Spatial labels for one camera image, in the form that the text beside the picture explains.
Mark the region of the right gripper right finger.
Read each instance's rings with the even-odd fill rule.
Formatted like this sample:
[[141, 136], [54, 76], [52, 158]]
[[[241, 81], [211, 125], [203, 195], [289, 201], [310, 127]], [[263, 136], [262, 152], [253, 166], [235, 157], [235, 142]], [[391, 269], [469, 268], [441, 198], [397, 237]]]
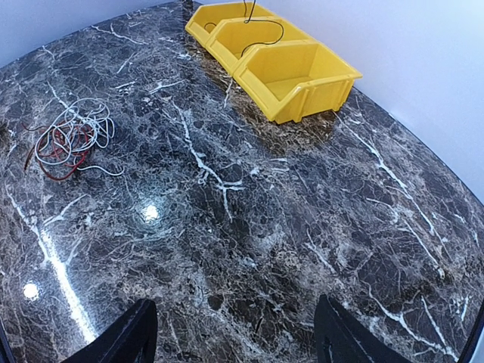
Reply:
[[319, 362], [409, 363], [325, 294], [315, 308], [314, 333]]

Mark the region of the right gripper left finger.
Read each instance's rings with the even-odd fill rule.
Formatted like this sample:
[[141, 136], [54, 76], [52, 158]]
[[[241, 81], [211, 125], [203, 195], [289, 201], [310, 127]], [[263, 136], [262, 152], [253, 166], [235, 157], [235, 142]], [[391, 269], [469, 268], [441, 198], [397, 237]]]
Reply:
[[157, 348], [157, 307], [139, 299], [97, 339], [66, 362], [153, 362]]

